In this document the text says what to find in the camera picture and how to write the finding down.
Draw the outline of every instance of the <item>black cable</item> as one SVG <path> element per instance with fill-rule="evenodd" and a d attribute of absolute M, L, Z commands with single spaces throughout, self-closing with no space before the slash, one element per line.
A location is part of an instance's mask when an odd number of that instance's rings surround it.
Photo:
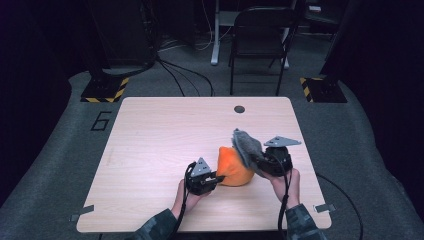
<path fill-rule="evenodd" d="M 362 217 L 361 217 L 361 215 L 359 214 L 359 211 L 358 211 L 358 209 L 356 208 L 356 206 L 355 206 L 355 204 L 353 203 L 353 201 L 352 201 L 352 199 L 349 197 L 349 195 L 347 195 L 347 193 L 345 192 L 345 191 L 343 191 L 343 189 L 341 188 L 341 187 L 339 187 L 337 184 L 335 184 L 333 181 L 331 181 L 330 179 L 328 179 L 328 178 L 326 178 L 326 177 L 324 177 L 323 175 L 321 175 L 321 174 L 319 174 L 319 173 L 317 173 L 317 172 L 315 172 L 315 174 L 317 175 L 317 177 L 320 177 L 320 178 L 322 178 L 322 179 L 324 179 L 324 180 L 326 180 L 327 182 L 329 182 L 331 185 L 333 185 L 334 187 L 336 187 L 346 198 L 347 198 L 347 200 L 350 202 L 350 204 L 352 205 L 352 207 L 353 207 L 353 210 L 355 211 L 355 213 L 356 213 L 356 216 L 358 217 L 358 221 L 359 221 L 359 228 L 360 228 L 360 232 L 359 232 L 359 239 L 360 240 L 362 240 L 362 238 L 363 238 L 363 235 L 364 235 L 364 225 L 363 225 L 363 223 L 362 223 Z"/>
<path fill-rule="evenodd" d="M 274 154 L 271 154 L 269 152 L 266 152 L 265 156 L 268 157 L 268 158 L 273 158 L 274 161 L 277 161 L 280 164 L 281 170 L 283 172 L 284 183 L 285 183 L 286 188 L 285 188 L 283 199 L 281 199 L 281 207 L 280 207 L 280 212 L 278 214 L 278 223 L 277 224 L 278 224 L 278 232 L 280 233 L 282 239 L 285 240 L 286 236 L 284 234 L 282 224 L 283 224 L 284 212 L 286 211 L 286 207 L 287 207 L 287 201 L 289 199 L 289 188 L 290 188 L 291 176 L 292 175 L 290 174 L 290 181 L 288 181 L 286 169 L 284 169 L 284 166 L 281 163 L 281 161 L 279 161 L 279 159 Z"/>
<path fill-rule="evenodd" d="M 193 168 L 194 166 L 196 166 L 196 162 L 193 162 L 193 163 L 189 164 L 187 166 L 187 169 L 186 169 L 185 173 L 184 173 L 183 202 L 181 204 L 180 215 L 178 216 L 177 223 L 175 224 L 174 230 L 173 230 L 171 236 L 169 237 L 169 239 L 172 239 L 172 237 L 177 233 L 178 228 L 180 227 L 181 222 L 183 220 L 184 212 L 185 212 L 185 208 L 186 208 L 186 202 L 187 202 L 187 198 L 188 198 L 188 194 L 189 194 L 189 192 L 187 192 L 186 176 L 187 176 L 187 173 L 190 171 L 190 169 Z"/>
<path fill-rule="evenodd" d="M 159 57 L 158 57 L 158 59 L 157 59 L 157 62 L 158 62 L 158 63 L 160 63 L 160 65 L 162 65 L 162 67 L 163 67 L 163 68 L 164 68 L 167 72 L 169 72 L 169 74 L 171 74 L 171 76 L 174 78 L 175 82 L 177 83 L 178 88 L 180 89 L 181 94 L 183 95 L 183 97 L 185 97 L 184 91 L 183 91 L 183 89 L 181 88 L 181 85 L 180 85 L 180 83 L 178 82 L 178 80 L 177 80 L 177 78 L 175 77 L 175 75 L 174 75 L 171 71 L 169 71 L 169 69 L 165 66 L 165 64 L 163 64 L 162 60 L 160 60 L 160 58 L 159 58 Z"/>
<path fill-rule="evenodd" d="M 111 77 L 128 78 L 128 77 L 140 74 L 142 72 L 145 72 L 147 69 L 149 69 L 152 66 L 153 66 L 153 63 L 148 63 L 143 68 L 140 68 L 140 69 L 137 69 L 137 70 L 134 70 L 134 71 L 130 71 L 130 72 L 125 72 L 125 73 L 120 73 L 120 74 L 112 74 L 112 73 L 106 73 L 106 72 L 103 71 L 103 73 L 108 75 L 108 76 L 111 76 Z"/>
<path fill-rule="evenodd" d="M 191 73 L 193 73 L 193 74 L 195 74 L 195 75 L 197 75 L 197 76 L 199 76 L 199 77 L 203 78 L 203 79 L 204 79 L 204 80 L 205 80 L 205 81 L 209 84 L 209 86 L 210 86 L 210 88 L 211 88 L 211 94 L 210 94 L 210 96 L 211 96 L 211 97 L 215 96 L 215 89 L 213 88 L 211 81 L 210 81 L 210 80 L 209 80 L 206 76 L 204 76 L 204 75 L 202 75 L 202 74 L 200 74 L 200 73 L 198 73 L 198 72 L 195 72 L 195 71 L 193 71 L 193 70 L 190 70 L 190 69 L 187 69 L 187 68 L 184 68 L 184 67 L 178 66 L 178 65 L 176 65 L 176 64 L 170 63 L 170 62 L 168 62 L 168 61 L 166 61 L 166 60 L 163 60 L 163 59 L 160 59 L 160 60 L 161 60 L 162 62 L 164 62 L 164 63 L 168 64 L 168 65 L 174 66 L 174 67 L 176 67 L 176 68 L 180 68 L 180 69 L 185 70 L 185 71 L 187 71 L 187 72 L 191 72 Z"/>
<path fill-rule="evenodd" d="M 186 75 L 184 75 L 182 72 L 178 71 L 177 69 L 173 68 L 171 65 L 164 63 L 165 65 L 167 65 L 168 67 L 172 68 L 172 70 L 176 71 L 177 73 L 179 73 L 181 76 L 183 76 L 190 84 L 191 86 L 193 86 L 193 88 L 196 90 L 197 92 L 197 96 L 200 97 L 200 93 L 199 93 L 199 89 L 197 89 L 197 87 L 193 84 L 192 81 L 190 81 L 190 79 L 187 78 Z"/>

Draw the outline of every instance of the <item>black chair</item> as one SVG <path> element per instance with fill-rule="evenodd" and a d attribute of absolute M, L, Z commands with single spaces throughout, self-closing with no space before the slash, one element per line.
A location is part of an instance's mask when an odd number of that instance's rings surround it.
<path fill-rule="evenodd" d="M 311 32 L 330 33 L 331 45 L 327 57 L 333 48 L 348 0 L 303 0 L 303 19 L 310 24 Z"/>
<path fill-rule="evenodd" d="M 282 59 L 276 94 L 280 91 L 284 64 L 290 44 L 298 25 L 298 14 L 286 7 L 251 7 L 239 13 L 234 22 L 234 36 L 231 46 L 231 86 L 233 94 L 234 63 L 236 58 Z M 288 34 L 282 39 L 284 28 Z"/>

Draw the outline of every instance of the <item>black stand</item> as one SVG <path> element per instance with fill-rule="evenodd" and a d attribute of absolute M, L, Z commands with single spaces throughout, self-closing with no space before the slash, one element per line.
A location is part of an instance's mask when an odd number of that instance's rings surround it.
<path fill-rule="evenodd" d="M 300 82 L 308 102 L 347 103 L 337 81 L 333 81 L 330 77 L 301 78 Z"/>
<path fill-rule="evenodd" d="M 102 73 L 101 77 L 91 74 L 91 80 L 81 94 L 81 102 L 116 102 L 120 99 L 128 81 Z"/>

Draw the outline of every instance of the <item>wooden table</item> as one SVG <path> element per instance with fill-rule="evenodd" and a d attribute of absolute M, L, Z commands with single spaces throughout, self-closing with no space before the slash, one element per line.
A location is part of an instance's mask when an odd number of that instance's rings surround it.
<path fill-rule="evenodd" d="M 244 113 L 234 111 L 238 105 Z M 122 102 L 84 204 L 94 211 L 80 216 L 78 231 L 137 230 L 172 207 L 188 164 L 203 157 L 216 170 L 218 149 L 232 146 L 236 128 L 261 143 L 277 135 L 302 142 L 288 147 L 301 173 L 301 202 L 319 228 L 330 227 L 328 212 L 313 210 L 325 201 L 288 98 L 134 97 Z M 217 186 L 179 231 L 276 230 L 279 209 L 269 181 L 255 175 L 245 186 Z"/>

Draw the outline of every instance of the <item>metal bracket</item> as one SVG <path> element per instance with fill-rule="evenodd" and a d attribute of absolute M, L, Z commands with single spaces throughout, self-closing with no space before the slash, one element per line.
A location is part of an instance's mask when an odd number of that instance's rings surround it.
<path fill-rule="evenodd" d="M 321 213 L 321 212 L 325 212 L 325 211 L 333 212 L 333 211 L 336 211 L 336 207 L 334 207 L 333 204 L 322 204 L 322 205 L 319 205 L 319 206 L 314 205 L 314 210 L 317 213 Z"/>
<path fill-rule="evenodd" d="M 69 217 L 69 221 L 70 221 L 70 222 L 76 222 L 76 221 L 78 221 L 78 219 L 79 219 L 79 217 L 80 217 L 81 215 L 86 214 L 86 213 L 89 213 L 89 212 L 92 212 L 92 211 L 94 211 L 94 205 L 90 205 L 90 206 L 87 206 L 87 207 L 83 207 L 83 208 L 81 208 L 81 209 L 79 210 L 78 214 L 72 214 L 72 215 Z"/>
<path fill-rule="evenodd" d="M 301 143 L 302 142 L 297 141 L 297 140 L 276 136 L 275 138 L 264 143 L 264 145 L 268 146 L 268 147 L 286 147 L 286 146 L 291 146 L 291 145 L 299 145 Z"/>
<path fill-rule="evenodd" d="M 191 177 L 197 177 L 206 173 L 210 173 L 211 168 L 209 165 L 205 162 L 205 160 L 201 157 L 196 163 L 196 166 L 194 166 L 193 171 L 191 172 Z"/>

